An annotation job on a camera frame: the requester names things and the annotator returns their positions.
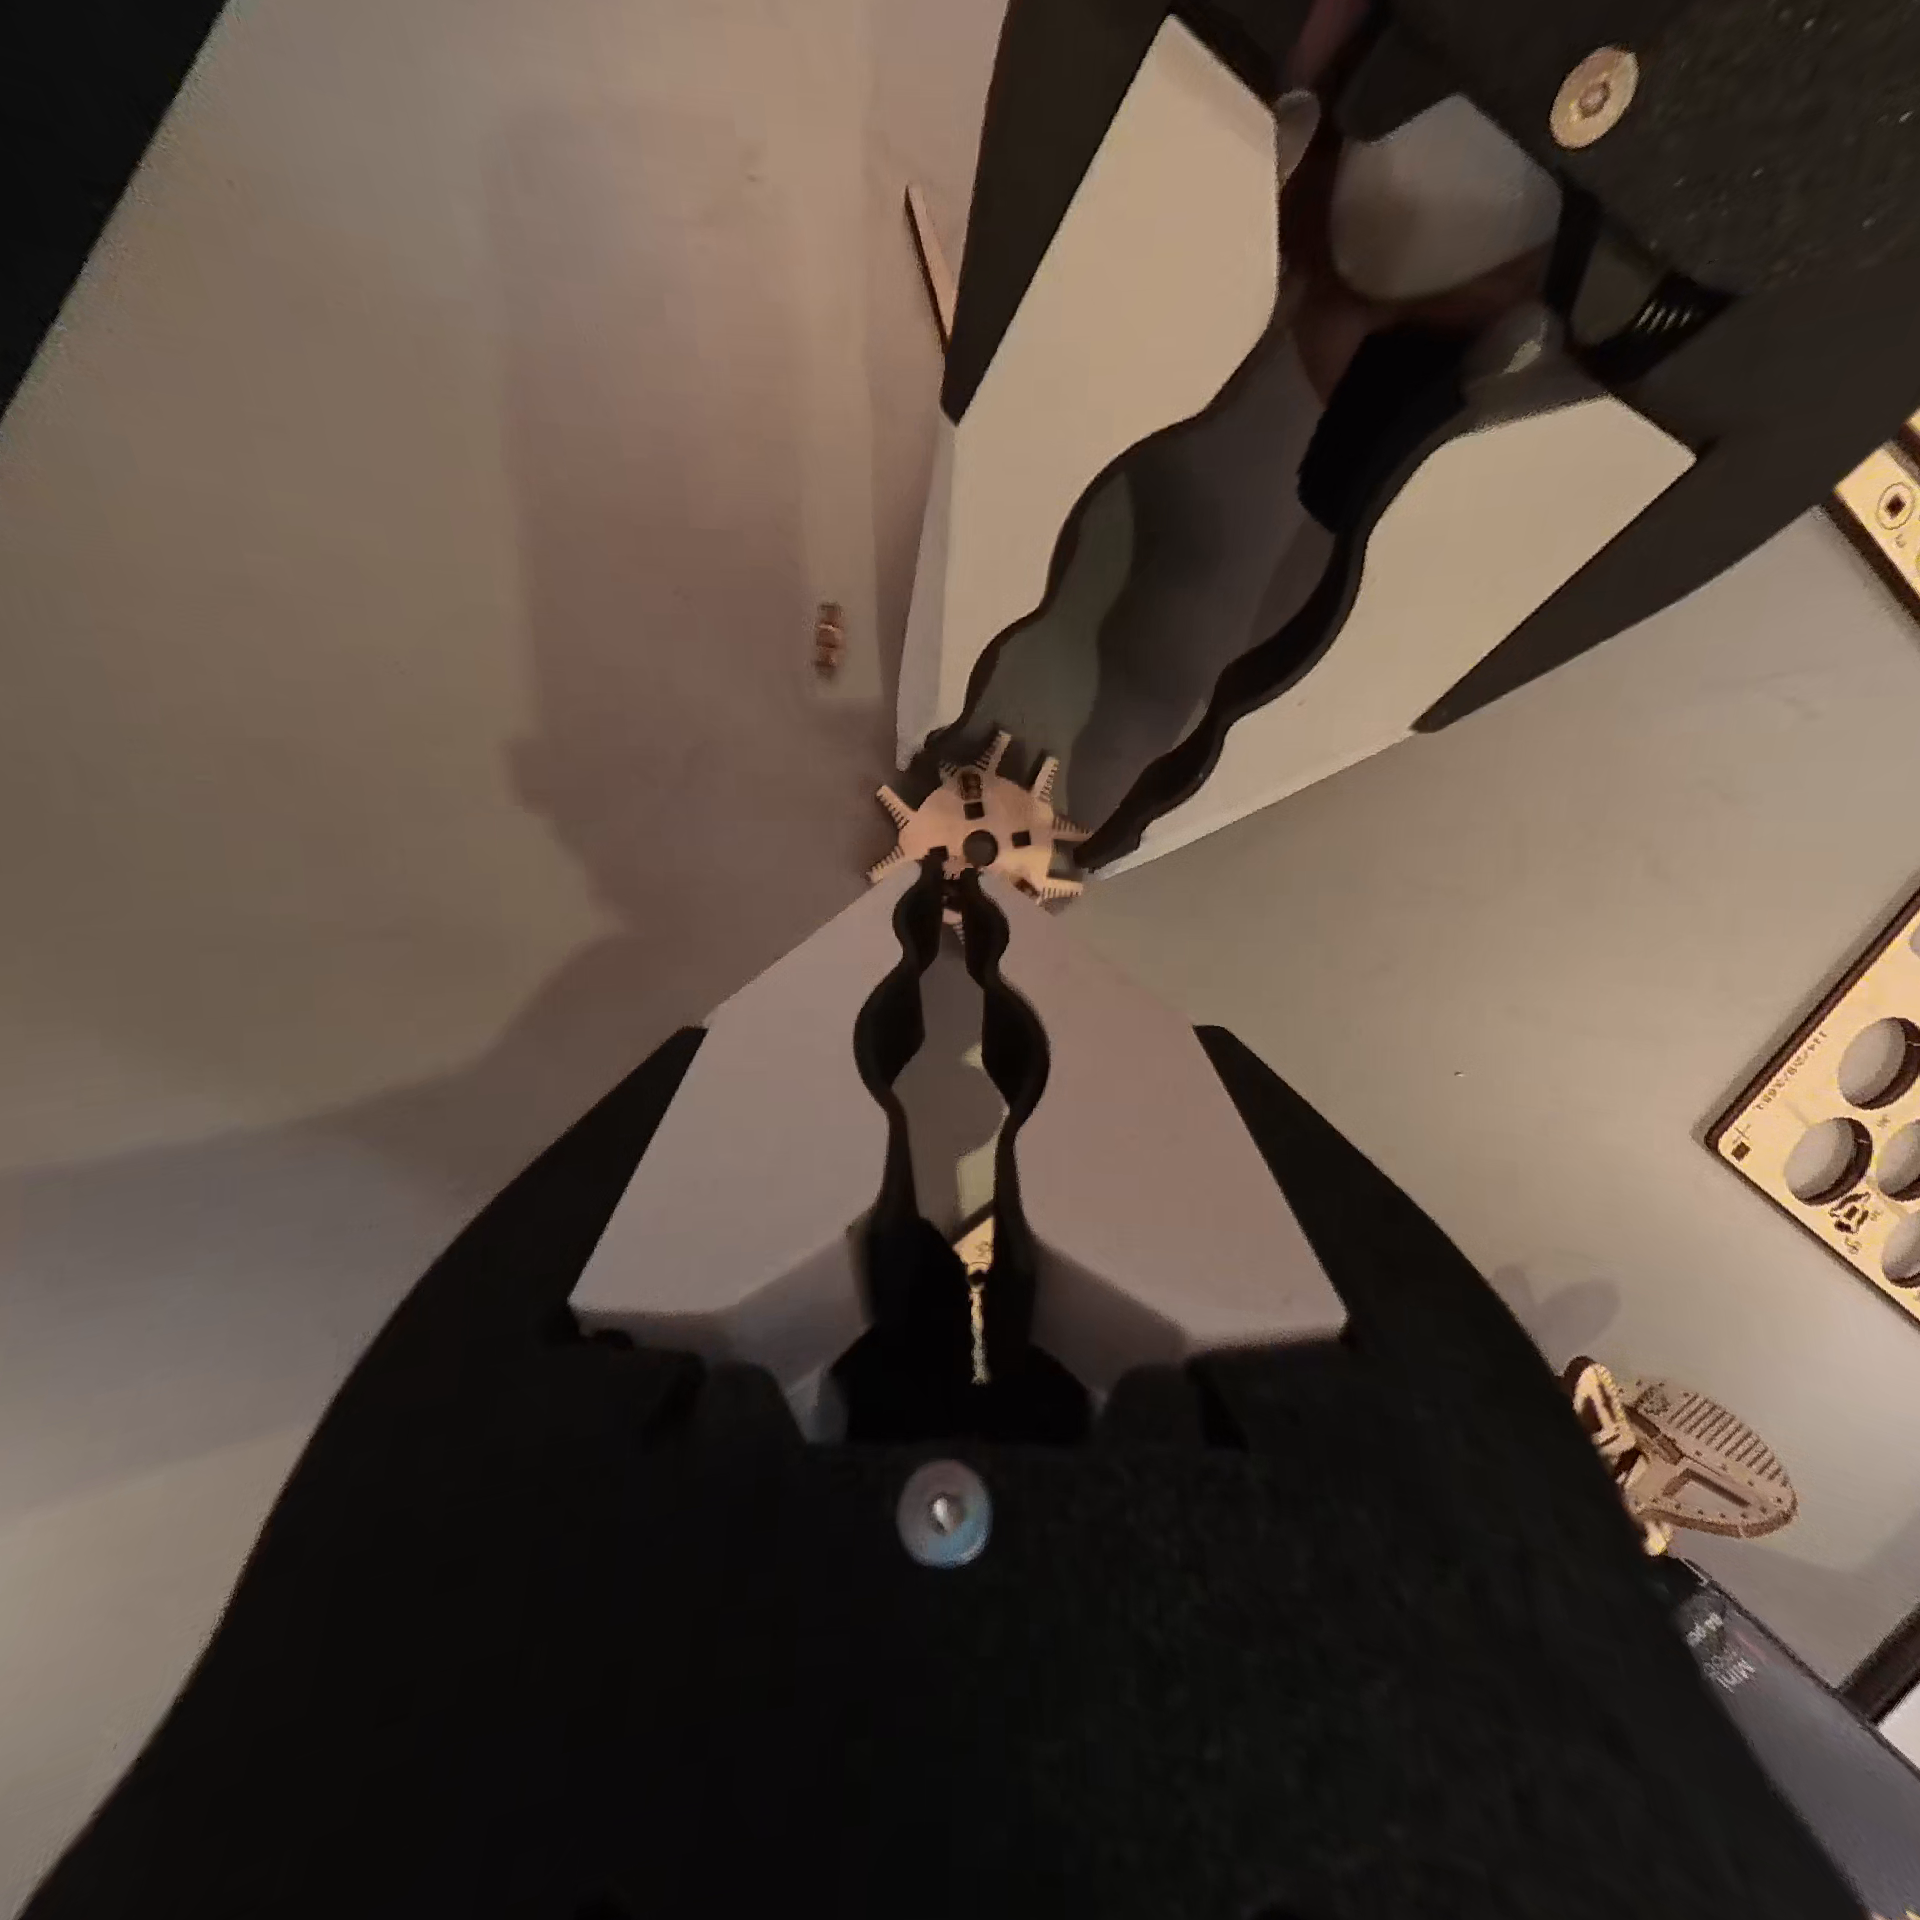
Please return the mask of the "plywood sheet with round holes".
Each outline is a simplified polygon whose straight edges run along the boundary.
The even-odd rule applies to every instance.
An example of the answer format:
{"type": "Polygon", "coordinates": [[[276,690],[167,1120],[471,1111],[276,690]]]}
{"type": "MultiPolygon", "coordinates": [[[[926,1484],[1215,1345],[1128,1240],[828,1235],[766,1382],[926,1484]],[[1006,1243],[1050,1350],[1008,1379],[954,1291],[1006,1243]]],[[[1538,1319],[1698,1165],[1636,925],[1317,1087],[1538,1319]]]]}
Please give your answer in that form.
{"type": "Polygon", "coordinates": [[[1705,1149],[1916,1324],[1916,894],[1705,1128],[1705,1149]]]}

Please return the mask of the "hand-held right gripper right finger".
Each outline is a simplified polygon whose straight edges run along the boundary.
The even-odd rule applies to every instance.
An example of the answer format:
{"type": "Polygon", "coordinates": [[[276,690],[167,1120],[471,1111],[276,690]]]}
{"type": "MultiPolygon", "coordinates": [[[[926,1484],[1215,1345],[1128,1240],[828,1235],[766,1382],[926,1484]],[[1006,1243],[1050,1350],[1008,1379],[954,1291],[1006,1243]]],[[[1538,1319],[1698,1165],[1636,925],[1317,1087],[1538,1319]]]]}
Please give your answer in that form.
{"type": "Polygon", "coordinates": [[[1346,1329],[1200,1032],[1012,884],[968,897],[981,1068],[1002,1102],[999,1260],[1099,1401],[1137,1368],[1346,1329]]]}

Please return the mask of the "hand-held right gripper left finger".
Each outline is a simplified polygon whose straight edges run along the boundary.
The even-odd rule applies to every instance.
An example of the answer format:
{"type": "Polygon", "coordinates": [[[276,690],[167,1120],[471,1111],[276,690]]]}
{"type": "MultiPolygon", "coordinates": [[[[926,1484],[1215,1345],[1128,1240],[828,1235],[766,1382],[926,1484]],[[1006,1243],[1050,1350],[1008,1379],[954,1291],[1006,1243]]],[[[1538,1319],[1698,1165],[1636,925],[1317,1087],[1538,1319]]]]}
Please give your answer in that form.
{"type": "Polygon", "coordinates": [[[830,1373],[872,1324],[885,1177],[915,1171],[897,1076],[936,952],[936,881],[883,879],[710,1016],[573,1291],[583,1331],[761,1368],[803,1428],[845,1424],[830,1373]]]}

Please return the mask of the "wooden gear wheel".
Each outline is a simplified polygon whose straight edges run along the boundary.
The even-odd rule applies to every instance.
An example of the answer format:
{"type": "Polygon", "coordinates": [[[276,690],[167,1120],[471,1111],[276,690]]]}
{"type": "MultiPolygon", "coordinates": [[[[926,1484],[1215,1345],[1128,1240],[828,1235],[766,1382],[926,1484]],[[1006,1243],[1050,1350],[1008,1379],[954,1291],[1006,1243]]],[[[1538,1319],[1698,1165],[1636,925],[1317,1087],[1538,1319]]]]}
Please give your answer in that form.
{"type": "Polygon", "coordinates": [[[968,761],[941,761],[922,800],[891,785],[877,786],[877,802],[891,844],[870,866],[870,884],[936,858],[946,881],[996,874],[1041,908],[1061,908],[1086,894],[1082,829],[1061,813],[1059,753],[1016,759],[1016,736],[992,730],[968,761]]]}

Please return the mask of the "round ribbed wooden part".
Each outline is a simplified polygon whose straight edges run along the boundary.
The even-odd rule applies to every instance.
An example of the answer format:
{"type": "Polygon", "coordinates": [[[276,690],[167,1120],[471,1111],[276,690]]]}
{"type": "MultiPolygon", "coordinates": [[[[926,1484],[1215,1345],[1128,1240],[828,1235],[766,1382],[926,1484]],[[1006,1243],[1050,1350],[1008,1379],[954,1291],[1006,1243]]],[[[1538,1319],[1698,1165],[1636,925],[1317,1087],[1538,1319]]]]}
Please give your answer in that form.
{"type": "Polygon", "coordinates": [[[1573,1354],[1561,1382],[1648,1556],[1678,1530],[1759,1542],[1795,1522],[1788,1466],[1714,1398],[1592,1354],[1573,1354]]]}

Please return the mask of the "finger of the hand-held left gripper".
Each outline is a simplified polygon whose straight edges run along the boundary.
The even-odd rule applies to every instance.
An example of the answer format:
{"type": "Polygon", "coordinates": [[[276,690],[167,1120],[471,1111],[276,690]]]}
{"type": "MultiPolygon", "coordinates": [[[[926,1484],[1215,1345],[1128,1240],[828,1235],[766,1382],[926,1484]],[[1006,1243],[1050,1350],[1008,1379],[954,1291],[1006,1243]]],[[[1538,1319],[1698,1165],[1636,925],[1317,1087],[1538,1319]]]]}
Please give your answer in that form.
{"type": "Polygon", "coordinates": [[[1298,14],[1006,14],[897,673],[897,763],[973,712],[1095,482],[1200,418],[1279,300],[1298,14]]]}
{"type": "Polygon", "coordinates": [[[1596,385],[1561,339],[1364,339],[1277,494],[1261,601],[1191,692],[1200,616],[1078,746],[1133,782],[1078,800],[1078,862],[1177,852],[1424,729],[1527,615],[1689,468],[1693,452],[1596,385]]]}

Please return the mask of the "plywood parts sheet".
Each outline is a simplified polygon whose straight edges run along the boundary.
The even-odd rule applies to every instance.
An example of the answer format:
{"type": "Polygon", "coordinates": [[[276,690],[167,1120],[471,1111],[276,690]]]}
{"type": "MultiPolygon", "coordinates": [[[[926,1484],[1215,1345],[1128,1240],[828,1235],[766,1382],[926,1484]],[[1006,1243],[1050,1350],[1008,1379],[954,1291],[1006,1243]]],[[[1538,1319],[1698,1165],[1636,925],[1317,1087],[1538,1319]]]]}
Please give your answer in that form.
{"type": "Polygon", "coordinates": [[[1890,596],[1916,616],[1916,415],[1840,480],[1828,512],[1890,596]]]}

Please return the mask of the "black cardboard box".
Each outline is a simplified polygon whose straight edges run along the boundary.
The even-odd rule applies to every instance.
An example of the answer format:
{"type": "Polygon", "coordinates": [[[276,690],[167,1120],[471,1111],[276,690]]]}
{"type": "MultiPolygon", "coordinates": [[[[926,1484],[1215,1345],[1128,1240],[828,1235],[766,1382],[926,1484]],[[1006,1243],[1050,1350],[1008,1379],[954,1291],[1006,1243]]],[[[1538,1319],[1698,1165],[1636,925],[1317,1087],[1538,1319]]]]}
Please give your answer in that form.
{"type": "Polygon", "coordinates": [[[1657,1562],[1678,1637],[1870,1917],[1916,1917],[1916,1765],[1727,1590],[1657,1562]]]}

